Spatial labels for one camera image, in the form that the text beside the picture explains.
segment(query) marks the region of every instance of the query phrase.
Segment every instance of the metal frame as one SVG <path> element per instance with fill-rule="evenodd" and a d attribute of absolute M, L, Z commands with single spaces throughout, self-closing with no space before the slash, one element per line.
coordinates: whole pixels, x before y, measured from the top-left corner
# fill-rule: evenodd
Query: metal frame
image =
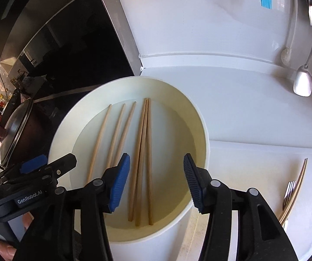
<path fill-rule="evenodd" d="M 141 73 L 141 60 L 120 0 L 101 0 L 134 75 Z"/>

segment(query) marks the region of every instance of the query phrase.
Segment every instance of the white cutting board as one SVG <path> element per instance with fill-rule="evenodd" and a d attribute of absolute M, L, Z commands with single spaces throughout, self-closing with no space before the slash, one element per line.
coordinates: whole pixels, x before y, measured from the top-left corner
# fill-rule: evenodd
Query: white cutting board
<path fill-rule="evenodd" d="M 299 260 L 307 260 L 312 255 L 312 149 L 210 141 L 212 178 L 241 191 L 255 187 L 277 217 L 282 212 L 287 184 L 297 180 L 305 158 L 308 158 L 305 177 L 286 229 Z M 196 213 L 191 212 L 178 261 L 198 260 L 208 215 Z M 237 213 L 232 217 L 229 261 L 235 260 L 237 251 Z"/>

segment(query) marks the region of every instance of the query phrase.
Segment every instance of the pot lid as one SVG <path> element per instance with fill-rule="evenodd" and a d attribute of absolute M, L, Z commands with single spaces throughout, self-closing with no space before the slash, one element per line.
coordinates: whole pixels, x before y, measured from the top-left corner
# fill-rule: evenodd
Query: pot lid
<path fill-rule="evenodd" d="M 8 163 L 33 107 L 33 99 L 21 103 L 5 124 L 6 137 L 0 142 L 0 166 Z"/>

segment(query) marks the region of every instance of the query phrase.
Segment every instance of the black cable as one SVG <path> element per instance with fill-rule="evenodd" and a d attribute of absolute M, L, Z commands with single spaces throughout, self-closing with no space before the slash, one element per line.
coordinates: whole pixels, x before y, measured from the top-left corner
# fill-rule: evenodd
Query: black cable
<path fill-rule="evenodd" d="M 2 80 L 2 84 L 4 85 L 6 98 L 8 99 L 8 97 L 7 97 L 7 90 L 6 90 L 5 83 L 3 82 L 3 80 Z"/>

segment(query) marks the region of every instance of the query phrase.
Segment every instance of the white ladle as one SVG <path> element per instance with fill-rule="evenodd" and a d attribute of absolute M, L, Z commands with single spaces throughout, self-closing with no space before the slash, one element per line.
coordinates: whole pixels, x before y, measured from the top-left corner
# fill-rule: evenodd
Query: white ladle
<path fill-rule="evenodd" d="M 312 57 L 312 48 L 310 50 L 307 62 L 299 67 L 294 81 L 294 93 L 300 96 L 308 97 L 312 93 L 312 76 L 308 70 L 308 64 Z"/>

